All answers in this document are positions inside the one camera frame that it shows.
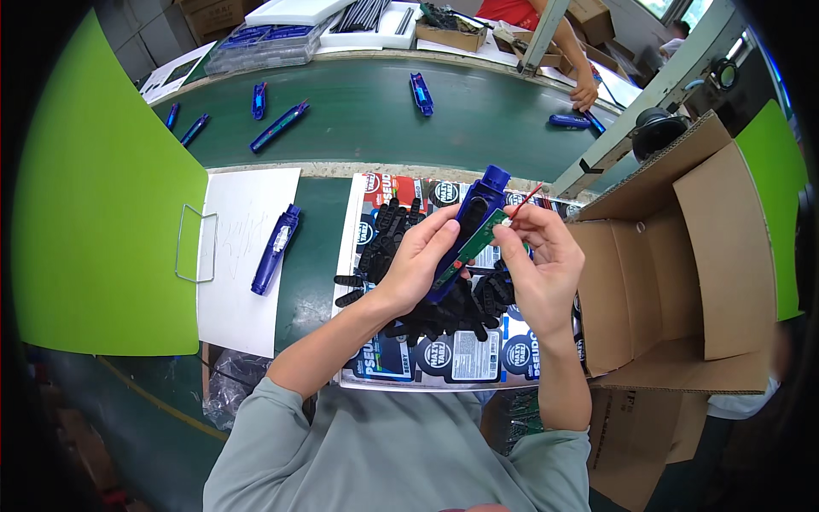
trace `yellow floor line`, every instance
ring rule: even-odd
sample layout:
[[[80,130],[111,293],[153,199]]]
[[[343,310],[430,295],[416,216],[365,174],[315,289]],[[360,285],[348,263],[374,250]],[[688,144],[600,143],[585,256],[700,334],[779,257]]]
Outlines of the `yellow floor line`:
[[[168,413],[169,415],[175,417],[176,419],[180,419],[186,424],[198,428],[202,432],[208,434],[209,436],[213,436],[217,439],[221,439],[222,441],[228,440],[228,434],[221,432],[213,427],[208,427],[203,422],[199,421],[196,418],[192,418],[191,416],[186,415],[181,410],[177,410],[174,407],[169,406],[168,404],[164,403],[159,398],[156,398],[151,393],[145,391],[141,387],[139,387],[133,380],[125,376],[122,372],[120,372],[111,362],[103,356],[97,356],[97,360],[101,362],[103,365],[108,367],[108,369],[119,379],[121,380],[126,386],[130,387],[134,391],[137,392],[139,396],[144,398],[145,400],[151,402],[153,405],[159,407],[164,412]]]

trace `red wire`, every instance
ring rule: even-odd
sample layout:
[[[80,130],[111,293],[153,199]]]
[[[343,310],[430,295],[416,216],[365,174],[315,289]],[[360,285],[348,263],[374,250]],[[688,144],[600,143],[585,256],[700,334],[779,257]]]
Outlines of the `red wire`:
[[[518,205],[518,207],[514,209],[514,211],[512,212],[512,215],[510,215],[510,216],[509,216],[509,220],[514,219],[514,217],[515,217],[515,216],[518,214],[518,210],[520,210],[520,207],[521,207],[521,206],[523,206],[523,205],[525,205],[525,204],[526,204],[526,201],[528,201],[528,200],[532,199],[532,196],[534,196],[534,195],[535,195],[535,192],[537,192],[538,190],[540,190],[542,186],[543,186],[543,182],[541,181],[540,183],[538,183],[538,184],[537,184],[537,186],[535,187],[535,189],[534,189],[534,190],[532,190],[531,192],[529,192],[529,195],[528,195],[528,196],[526,196],[526,198],[525,198],[525,199],[523,199],[523,201],[521,201],[521,203]]]

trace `clear plastic bag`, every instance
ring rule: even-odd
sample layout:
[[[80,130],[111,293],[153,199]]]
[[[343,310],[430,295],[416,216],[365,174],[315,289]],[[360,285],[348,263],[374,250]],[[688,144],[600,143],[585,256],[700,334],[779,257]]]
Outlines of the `clear plastic bag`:
[[[230,375],[239,383],[222,374],[213,372],[208,382],[208,398],[202,401],[202,413],[219,430],[233,428],[236,411],[253,392],[253,388],[265,376],[271,359],[245,354],[228,348],[216,361],[214,367],[223,374]]]

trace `forearm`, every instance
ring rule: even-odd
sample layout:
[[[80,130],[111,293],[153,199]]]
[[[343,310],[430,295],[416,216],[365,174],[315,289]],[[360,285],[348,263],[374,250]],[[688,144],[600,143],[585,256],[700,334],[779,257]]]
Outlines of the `forearm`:
[[[316,393],[391,319],[373,290],[279,354],[267,377],[303,398]]]
[[[529,0],[529,3],[535,7],[537,15],[540,16],[543,14],[543,11],[546,9],[546,4],[549,2],[547,0]],[[589,61],[583,54],[583,50],[580,48],[580,42],[577,41],[577,36],[574,34],[574,30],[572,30],[572,26],[569,24],[566,16],[560,20],[552,40],[563,50],[563,53],[566,54],[566,58],[572,63],[572,66],[577,68],[578,74],[591,75]]]
[[[538,336],[541,353],[538,404],[546,428],[585,430],[591,419],[591,395],[577,357],[572,329]]]

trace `red shirt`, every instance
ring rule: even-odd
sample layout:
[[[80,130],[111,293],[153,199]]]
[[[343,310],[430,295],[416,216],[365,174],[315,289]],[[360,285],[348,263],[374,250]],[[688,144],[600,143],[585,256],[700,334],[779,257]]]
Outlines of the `red shirt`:
[[[475,15],[487,20],[503,20],[522,29],[534,30],[540,17],[528,0],[483,0]]]

